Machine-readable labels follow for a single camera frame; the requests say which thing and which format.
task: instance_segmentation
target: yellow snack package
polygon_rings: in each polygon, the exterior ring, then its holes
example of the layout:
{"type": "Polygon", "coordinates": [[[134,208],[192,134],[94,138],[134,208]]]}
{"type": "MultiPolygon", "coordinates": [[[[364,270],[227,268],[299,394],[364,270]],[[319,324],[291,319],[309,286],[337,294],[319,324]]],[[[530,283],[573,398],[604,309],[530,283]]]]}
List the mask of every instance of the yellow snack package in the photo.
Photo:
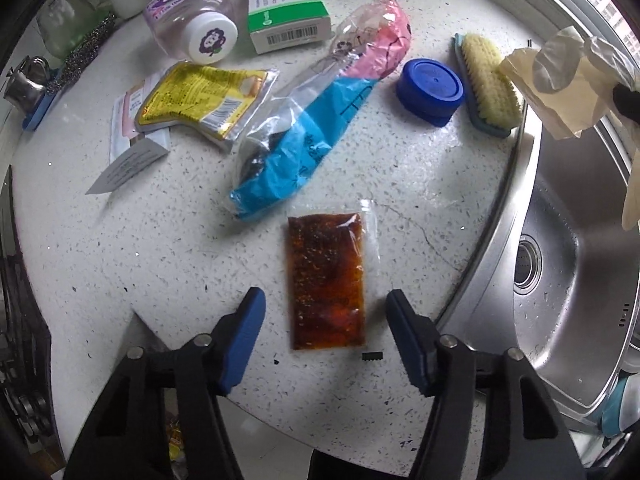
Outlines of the yellow snack package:
{"type": "Polygon", "coordinates": [[[142,103],[136,128],[150,132],[186,124],[229,152],[277,75],[276,70],[222,70],[181,61],[142,103]]]}

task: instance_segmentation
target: blue gripper pad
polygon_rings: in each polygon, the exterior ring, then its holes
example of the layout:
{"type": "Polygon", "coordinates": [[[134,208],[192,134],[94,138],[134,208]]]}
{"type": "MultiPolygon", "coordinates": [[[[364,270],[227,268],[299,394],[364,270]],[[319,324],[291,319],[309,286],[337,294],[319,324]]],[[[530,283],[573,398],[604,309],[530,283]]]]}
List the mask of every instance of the blue gripper pad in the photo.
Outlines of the blue gripper pad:
{"type": "Polygon", "coordinates": [[[224,340],[223,370],[218,380],[222,395],[240,384],[249,357],[254,351],[266,312],[266,298],[261,288],[252,286],[235,313],[223,316],[214,332],[222,332],[224,340]]]}

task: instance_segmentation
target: white countertop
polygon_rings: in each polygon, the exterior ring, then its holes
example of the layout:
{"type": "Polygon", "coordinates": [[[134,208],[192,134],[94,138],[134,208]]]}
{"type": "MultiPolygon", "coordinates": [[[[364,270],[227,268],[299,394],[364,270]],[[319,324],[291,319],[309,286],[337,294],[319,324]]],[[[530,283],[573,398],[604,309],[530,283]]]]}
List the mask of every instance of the white countertop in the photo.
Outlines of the white countertop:
{"type": "MultiPolygon", "coordinates": [[[[325,0],[337,25],[370,0],[325,0]]],[[[398,0],[410,18],[406,58],[457,65],[456,32],[486,35],[504,54],[528,32],[488,0],[398,0]]],[[[233,0],[244,17],[246,0],[233,0]]],[[[323,56],[312,44],[256,56],[241,35],[220,66],[281,70],[280,84],[323,56]]],[[[285,292],[286,208],[240,224],[225,210],[233,156],[186,128],[172,151],[109,195],[86,196],[108,163],[114,99],[167,63],[142,17],[109,40],[80,81],[20,140],[14,164],[15,216],[29,279],[52,335],[51,377],[58,431],[68,455],[114,366],[135,310],[172,348],[208,332],[252,285],[267,315],[243,382],[231,400],[267,424],[335,456],[405,474],[431,401],[408,383],[383,316],[371,347],[293,352],[285,292]]],[[[404,110],[398,72],[380,83],[295,203],[370,198],[377,203],[381,298],[402,288],[420,313],[436,316],[488,219],[513,147],[474,130],[461,107],[445,128],[404,110]]],[[[474,423],[472,454],[482,422],[474,423]]]]}

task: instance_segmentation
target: plastic bag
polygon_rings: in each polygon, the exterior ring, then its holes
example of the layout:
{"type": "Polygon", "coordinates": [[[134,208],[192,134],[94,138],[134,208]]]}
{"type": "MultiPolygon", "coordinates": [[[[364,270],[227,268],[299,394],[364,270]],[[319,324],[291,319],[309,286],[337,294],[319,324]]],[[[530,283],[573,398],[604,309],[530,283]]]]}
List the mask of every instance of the plastic bag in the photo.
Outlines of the plastic bag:
{"type": "Polygon", "coordinates": [[[233,211],[249,219],[304,186],[410,42],[411,27],[396,0],[374,0],[346,18],[330,54],[272,98],[270,116],[242,140],[233,211]]]}
{"type": "Polygon", "coordinates": [[[222,70],[178,62],[145,99],[136,127],[148,132],[186,124],[229,152],[277,75],[275,70],[222,70]]]}
{"type": "Polygon", "coordinates": [[[372,201],[292,208],[287,258],[293,349],[364,346],[366,319],[379,299],[372,201]]]}
{"type": "MultiPolygon", "coordinates": [[[[640,125],[619,112],[613,97],[617,85],[631,91],[640,89],[640,71],[607,41],[597,37],[584,40],[574,27],[567,27],[540,50],[515,50],[503,60],[500,70],[556,140],[580,137],[611,111],[640,148],[640,125]]],[[[639,154],[636,150],[622,213],[626,230],[640,220],[639,154]]]]}

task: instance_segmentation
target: sink drain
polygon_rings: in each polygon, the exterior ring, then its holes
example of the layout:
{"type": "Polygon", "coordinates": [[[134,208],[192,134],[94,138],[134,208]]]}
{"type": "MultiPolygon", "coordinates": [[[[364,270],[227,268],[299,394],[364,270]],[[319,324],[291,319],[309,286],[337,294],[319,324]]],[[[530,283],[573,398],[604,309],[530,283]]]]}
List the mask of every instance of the sink drain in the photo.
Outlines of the sink drain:
{"type": "Polygon", "coordinates": [[[529,235],[522,235],[518,244],[516,269],[513,275],[513,290],[518,294],[529,294],[540,281],[542,274],[542,254],[536,241],[529,235]]]}

